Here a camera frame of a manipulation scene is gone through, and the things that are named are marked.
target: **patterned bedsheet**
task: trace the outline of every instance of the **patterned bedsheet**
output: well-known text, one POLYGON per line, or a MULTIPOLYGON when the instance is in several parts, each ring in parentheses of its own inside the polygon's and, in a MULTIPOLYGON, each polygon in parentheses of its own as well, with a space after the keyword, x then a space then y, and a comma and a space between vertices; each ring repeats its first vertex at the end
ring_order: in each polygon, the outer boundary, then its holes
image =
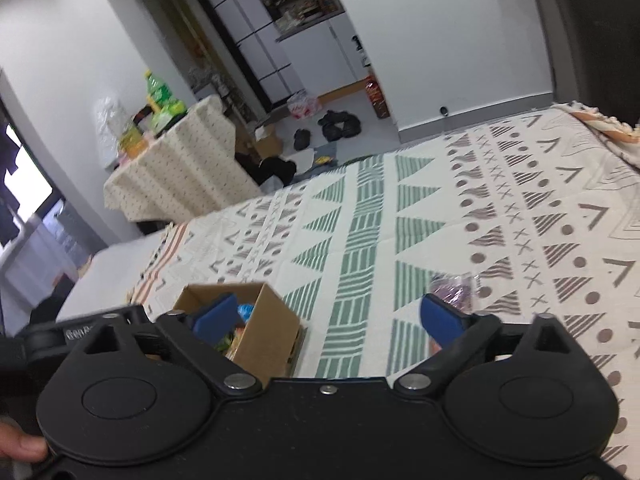
POLYGON ((620 400, 604 458, 638 478, 639 255, 640 176, 551 109, 174 226, 133 301, 155 318, 188 283, 267 281, 309 328, 298 376, 393 380, 428 357, 431 278, 471 272, 476 310, 565 323, 620 400))

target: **human hand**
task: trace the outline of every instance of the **human hand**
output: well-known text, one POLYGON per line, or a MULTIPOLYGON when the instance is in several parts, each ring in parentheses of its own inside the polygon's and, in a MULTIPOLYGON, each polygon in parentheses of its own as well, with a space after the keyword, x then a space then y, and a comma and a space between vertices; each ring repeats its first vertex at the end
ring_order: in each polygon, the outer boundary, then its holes
POLYGON ((41 436, 31 436, 0 422, 0 458, 18 462, 41 462, 47 457, 47 443, 41 436))

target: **green plastic bottle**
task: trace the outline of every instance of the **green plastic bottle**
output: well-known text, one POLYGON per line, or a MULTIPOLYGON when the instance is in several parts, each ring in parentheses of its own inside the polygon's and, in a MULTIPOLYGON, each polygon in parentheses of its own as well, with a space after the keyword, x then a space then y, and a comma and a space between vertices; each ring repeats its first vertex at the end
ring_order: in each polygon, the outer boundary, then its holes
POLYGON ((145 72, 145 78, 146 92, 149 94, 152 101, 158 105, 158 108, 169 112, 172 116, 185 113, 187 108, 184 103, 174 97, 171 90, 162 79, 154 75, 151 70, 147 70, 145 72))

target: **table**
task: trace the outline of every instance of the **table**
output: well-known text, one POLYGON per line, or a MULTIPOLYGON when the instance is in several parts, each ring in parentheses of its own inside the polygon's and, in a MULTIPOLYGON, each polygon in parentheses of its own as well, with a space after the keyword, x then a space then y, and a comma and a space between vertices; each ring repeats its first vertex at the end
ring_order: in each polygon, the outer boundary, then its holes
POLYGON ((236 127, 208 97, 104 184, 104 205, 130 222, 187 222, 262 195, 236 163, 236 127))

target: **small cardboard box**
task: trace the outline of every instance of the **small cardboard box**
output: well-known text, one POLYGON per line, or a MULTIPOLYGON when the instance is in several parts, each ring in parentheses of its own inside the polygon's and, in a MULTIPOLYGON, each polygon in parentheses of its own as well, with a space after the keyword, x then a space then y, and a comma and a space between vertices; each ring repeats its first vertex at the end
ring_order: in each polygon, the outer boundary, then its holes
POLYGON ((239 304, 254 305, 232 361, 259 378, 263 386, 272 377, 285 377, 300 320, 266 283, 188 285, 174 310, 192 314, 228 292, 236 295, 239 304))
POLYGON ((274 124, 269 124, 264 127, 267 135, 260 140, 255 141, 255 151, 258 152, 260 158, 264 160, 270 156, 282 155, 283 142, 280 137, 276 135, 276 127, 274 124))

